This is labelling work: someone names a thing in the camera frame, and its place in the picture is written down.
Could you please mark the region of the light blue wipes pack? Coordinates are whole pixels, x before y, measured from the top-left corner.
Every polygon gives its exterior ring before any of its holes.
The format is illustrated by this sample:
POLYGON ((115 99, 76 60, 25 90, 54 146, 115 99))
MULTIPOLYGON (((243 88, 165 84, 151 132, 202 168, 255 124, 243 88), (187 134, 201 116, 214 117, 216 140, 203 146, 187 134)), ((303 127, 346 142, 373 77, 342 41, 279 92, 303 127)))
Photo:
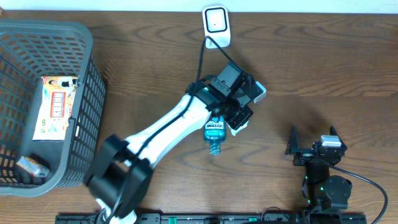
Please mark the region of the light blue wipes pack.
POLYGON ((248 123, 249 123, 249 121, 245 122, 242 126, 240 126, 240 127, 237 128, 237 129, 233 129, 229 124, 227 124, 227 125, 228 125, 228 127, 229 127, 229 130, 230 130, 231 134, 232 134, 233 136, 235 136, 235 135, 237 135, 241 130, 243 130, 244 128, 246 128, 246 127, 248 126, 248 123))

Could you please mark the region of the yellow wet wipes bag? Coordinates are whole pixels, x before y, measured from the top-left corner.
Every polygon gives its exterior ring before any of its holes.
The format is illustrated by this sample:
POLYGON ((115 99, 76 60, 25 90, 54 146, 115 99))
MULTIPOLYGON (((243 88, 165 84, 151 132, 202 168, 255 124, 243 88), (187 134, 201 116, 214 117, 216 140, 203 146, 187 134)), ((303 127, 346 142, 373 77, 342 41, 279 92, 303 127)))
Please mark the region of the yellow wet wipes bag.
POLYGON ((44 76, 42 81, 42 103, 32 140, 63 141, 72 115, 78 77, 44 76))

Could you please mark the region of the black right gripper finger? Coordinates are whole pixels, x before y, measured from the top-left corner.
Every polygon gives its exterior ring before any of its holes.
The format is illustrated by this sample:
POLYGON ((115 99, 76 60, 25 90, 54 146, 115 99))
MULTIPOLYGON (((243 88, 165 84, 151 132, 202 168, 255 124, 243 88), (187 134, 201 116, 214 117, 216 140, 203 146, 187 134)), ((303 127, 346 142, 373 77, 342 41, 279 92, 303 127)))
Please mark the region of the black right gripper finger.
POLYGON ((298 139, 297 139, 297 131, 294 126, 292 126, 291 132, 290 132, 290 137, 288 144, 285 148, 285 155, 295 155, 299 153, 299 144, 298 144, 298 139))
POLYGON ((342 148, 346 147, 346 144, 339 137, 337 130, 335 129, 334 126, 330 127, 330 137, 328 140, 328 145, 333 147, 342 147, 342 148))

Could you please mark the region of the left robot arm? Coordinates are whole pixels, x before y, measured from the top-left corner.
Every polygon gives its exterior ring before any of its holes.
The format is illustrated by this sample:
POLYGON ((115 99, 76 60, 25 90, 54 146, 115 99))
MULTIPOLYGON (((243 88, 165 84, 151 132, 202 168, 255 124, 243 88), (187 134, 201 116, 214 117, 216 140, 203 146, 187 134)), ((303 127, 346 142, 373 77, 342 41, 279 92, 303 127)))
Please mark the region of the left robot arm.
POLYGON ((248 125, 248 106, 266 96, 253 76, 229 62, 219 75, 191 83, 179 103, 148 128, 126 139, 112 135, 101 145, 83 183, 101 206, 102 223, 135 223, 156 165, 211 118, 223 118, 232 134, 248 125))

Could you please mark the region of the teal mouthwash bottle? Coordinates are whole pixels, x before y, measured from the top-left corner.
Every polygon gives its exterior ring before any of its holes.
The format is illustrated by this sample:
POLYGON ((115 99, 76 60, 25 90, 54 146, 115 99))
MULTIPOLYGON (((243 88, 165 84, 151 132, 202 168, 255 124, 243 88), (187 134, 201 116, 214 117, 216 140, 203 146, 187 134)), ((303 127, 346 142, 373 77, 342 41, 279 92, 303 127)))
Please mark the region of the teal mouthwash bottle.
POLYGON ((224 117, 211 118, 203 130, 204 141, 209 144, 209 152, 217 156, 221 152, 221 143, 226 139, 226 122, 224 117))

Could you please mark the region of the small orange snack box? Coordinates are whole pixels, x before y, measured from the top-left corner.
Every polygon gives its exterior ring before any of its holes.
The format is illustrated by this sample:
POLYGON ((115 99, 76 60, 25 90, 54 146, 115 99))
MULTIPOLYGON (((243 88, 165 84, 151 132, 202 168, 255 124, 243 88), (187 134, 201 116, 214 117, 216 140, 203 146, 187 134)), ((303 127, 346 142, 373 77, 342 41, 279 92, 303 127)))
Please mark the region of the small orange snack box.
POLYGON ((47 167, 30 157, 21 156, 16 164, 34 177, 46 177, 50 174, 50 170, 47 167))

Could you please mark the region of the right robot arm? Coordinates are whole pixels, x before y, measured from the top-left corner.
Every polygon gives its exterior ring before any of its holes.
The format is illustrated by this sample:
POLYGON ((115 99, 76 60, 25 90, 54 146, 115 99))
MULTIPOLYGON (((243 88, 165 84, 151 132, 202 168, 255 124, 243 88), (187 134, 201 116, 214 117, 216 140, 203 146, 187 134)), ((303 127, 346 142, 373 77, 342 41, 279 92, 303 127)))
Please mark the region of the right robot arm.
POLYGON ((291 222, 319 224, 347 222, 342 211, 348 208, 352 183, 340 175, 330 174, 330 169, 340 162, 346 150, 346 145, 333 126, 329 134, 322 135, 310 148, 299 147, 296 129, 292 128, 285 154, 293 155, 293 165, 305 168, 302 195, 308 199, 308 207, 291 218, 291 222))

